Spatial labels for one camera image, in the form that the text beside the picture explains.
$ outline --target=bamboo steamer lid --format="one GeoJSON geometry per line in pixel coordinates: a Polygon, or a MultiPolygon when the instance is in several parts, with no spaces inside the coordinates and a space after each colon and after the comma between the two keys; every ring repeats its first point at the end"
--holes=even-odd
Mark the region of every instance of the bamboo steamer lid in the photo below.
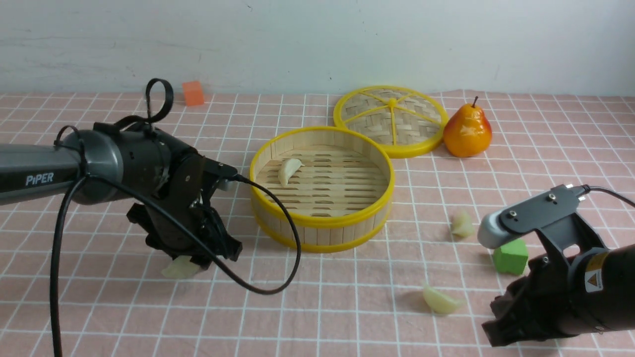
{"type": "Polygon", "coordinates": [[[360,133],[392,159],[426,154],[443,142],[448,114],[438,102],[417,91],[371,86],[342,97],[333,111],[338,128],[360,133]]]}

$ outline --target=white wall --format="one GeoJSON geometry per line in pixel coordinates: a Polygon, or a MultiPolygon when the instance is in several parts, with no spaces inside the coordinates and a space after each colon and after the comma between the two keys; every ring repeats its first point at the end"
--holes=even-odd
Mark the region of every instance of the white wall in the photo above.
{"type": "Polygon", "coordinates": [[[635,0],[2,0],[0,91],[635,95],[635,0]]]}

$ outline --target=pear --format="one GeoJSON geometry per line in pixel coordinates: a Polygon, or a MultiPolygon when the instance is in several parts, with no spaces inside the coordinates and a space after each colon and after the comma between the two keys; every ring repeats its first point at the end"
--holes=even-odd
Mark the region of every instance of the pear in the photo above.
{"type": "Polygon", "coordinates": [[[450,154],[458,158],[478,155],[490,146],[492,132],[483,108],[464,104],[443,128],[443,142],[450,154]]]}

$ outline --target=foam cube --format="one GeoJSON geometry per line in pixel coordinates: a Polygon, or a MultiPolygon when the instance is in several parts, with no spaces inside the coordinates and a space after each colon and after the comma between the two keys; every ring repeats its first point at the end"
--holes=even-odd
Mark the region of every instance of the foam cube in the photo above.
{"type": "Polygon", "coordinates": [[[185,105],[188,107],[205,104],[203,86],[201,86],[199,81],[183,83],[183,94],[185,96],[185,105]]]}
{"type": "Polygon", "coordinates": [[[494,251],[494,266],[499,273],[523,275],[529,252],[525,241],[516,239],[494,251]]]}

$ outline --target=woven bamboo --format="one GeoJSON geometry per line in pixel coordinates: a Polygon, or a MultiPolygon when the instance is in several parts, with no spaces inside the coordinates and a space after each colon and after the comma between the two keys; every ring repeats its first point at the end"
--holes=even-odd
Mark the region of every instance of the woven bamboo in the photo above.
{"type": "MultiPolygon", "coordinates": [[[[280,199],[308,252],[364,243],[381,230],[392,206],[390,159],[370,139],[340,128],[302,128],[271,140],[254,157],[250,175],[280,199]],[[304,166],[283,187],[278,170],[291,158],[304,166]]],[[[263,231],[295,246],[291,226],[274,200],[254,189],[251,202],[263,231]]]]}
{"type": "Polygon", "coordinates": [[[448,116],[432,98],[398,87],[370,87],[352,92],[337,104],[335,125],[358,132],[392,158],[433,150],[441,141],[448,116]]]}

